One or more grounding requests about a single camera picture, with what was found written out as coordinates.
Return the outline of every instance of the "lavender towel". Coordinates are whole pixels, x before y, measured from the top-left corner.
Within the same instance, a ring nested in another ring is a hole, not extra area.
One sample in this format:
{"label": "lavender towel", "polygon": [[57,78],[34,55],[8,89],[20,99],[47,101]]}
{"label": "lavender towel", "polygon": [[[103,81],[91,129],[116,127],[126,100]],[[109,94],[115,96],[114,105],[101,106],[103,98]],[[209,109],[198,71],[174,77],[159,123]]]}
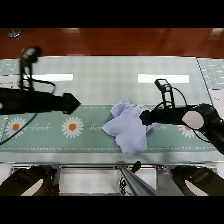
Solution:
{"label": "lavender towel", "polygon": [[142,124],[139,115],[148,110],[144,105],[131,104],[128,99],[115,104],[111,113],[115,117],[103,125],[102,129],[115,137],[123,153],[143,152],[147,149],[146,133],[151,126]]}

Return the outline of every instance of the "white daisy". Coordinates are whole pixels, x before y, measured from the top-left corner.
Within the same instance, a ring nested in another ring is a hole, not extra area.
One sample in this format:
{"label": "white daisy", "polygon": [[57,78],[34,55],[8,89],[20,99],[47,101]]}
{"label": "white daisy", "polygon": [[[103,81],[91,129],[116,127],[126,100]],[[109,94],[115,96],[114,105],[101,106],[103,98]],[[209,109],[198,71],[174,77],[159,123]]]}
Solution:
{"label": "white daisy", "polygon": [[[15,134],[19,129],[21,129],[26,124],[25,119],[22,117],[15,117],[10,122],[8,122],[6,126],[6,135],[9,137]],[[23,134],[23,131],[20,131],[18,134],[15,135],[15,138],[19,137],[21,134]]]}
{"label": "white daisy", "polygon": [[63,135],[66,135],[66,138],[70,137],[71,139],[82,134],[81,131],[83,130],[84,125],[83,121],[78,117],[69,117],[63,122],[62,127],[62,131],[64,132]]}
{"label": "white daisy", "polygon": [[182,131],[182,135],[188,138],[194,138],[195,134],[191,128],[188,126],[178,125],[178,130]]}

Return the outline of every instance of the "light purple cloth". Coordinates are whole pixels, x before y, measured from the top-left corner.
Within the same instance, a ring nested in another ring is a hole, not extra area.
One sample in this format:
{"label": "light purple cloth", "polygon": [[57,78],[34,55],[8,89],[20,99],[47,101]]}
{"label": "light purple cloth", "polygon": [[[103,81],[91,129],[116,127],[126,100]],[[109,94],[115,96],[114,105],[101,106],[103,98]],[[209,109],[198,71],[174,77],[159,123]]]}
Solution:
{"label": "light purple cloth", "polygon": [[123,153],[143,152],[147,149],[146,133],[151,126],[143,125],[139,118],[145,110],[149,109],[144,105],[131,104],[128,99],[121,100],[111,109],[115,118],[104,124],[102,129],[115,137]]}

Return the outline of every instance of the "wooden floor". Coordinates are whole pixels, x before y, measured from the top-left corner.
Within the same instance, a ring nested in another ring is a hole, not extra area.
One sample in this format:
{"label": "wooden floor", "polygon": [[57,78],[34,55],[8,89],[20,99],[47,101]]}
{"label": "wooden floor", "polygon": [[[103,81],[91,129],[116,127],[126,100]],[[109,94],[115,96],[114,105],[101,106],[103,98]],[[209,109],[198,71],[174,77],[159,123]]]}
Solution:
{"label": "wooden floor", "polygon": [[43,56],[157,55],[224,58],[224,33],[214,28],[23,28],[17,39],[0,29],[0,59],[38,45]]}

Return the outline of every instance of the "tabletop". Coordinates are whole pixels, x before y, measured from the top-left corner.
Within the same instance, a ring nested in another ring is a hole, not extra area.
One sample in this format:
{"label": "tabletop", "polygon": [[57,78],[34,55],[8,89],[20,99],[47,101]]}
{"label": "tabletop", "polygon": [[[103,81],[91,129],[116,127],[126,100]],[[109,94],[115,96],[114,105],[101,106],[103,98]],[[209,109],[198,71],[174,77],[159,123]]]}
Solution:
{"label": "tabletop", "polygon": [[[201,68],[203,63],[204,59],[194,57],[41,57],[34,64],[35,78],[53,77],[57,86],[55,95],[70,92],[82,105],[71,115],[62,112],[38,114],[27,128],[1,146],[0,161],[75,164],[121,160],[141,160],[143,163],[220,161],[223,156],[211,144],[197,139],[184,126],[158,124],[147,135],[148,149],[138,155],[122,154],[114,138],[101,130],[102,125],[113,118],[110,114],[112,105],[123,98],[149,109],[160,103],[161,93],[153,83],[155,77],[170,80],[172,86],[181,90],[188,104],[211,103],[207,90],[209,83],[203,77],[206,72]],[[17,88],[16,74],[18,60],[0,61],[2,87]],[[35,84],[35,89],[51,91],[50,86],[43,84]],[[174,97],[177,105],[184,105],[178,92],[174,92]],[[31,116],[1,116],[1,140],[14,133],[13,125],[22,126]],[[62,128],[75,122],[84,124],[79,136],[69,135]]]}

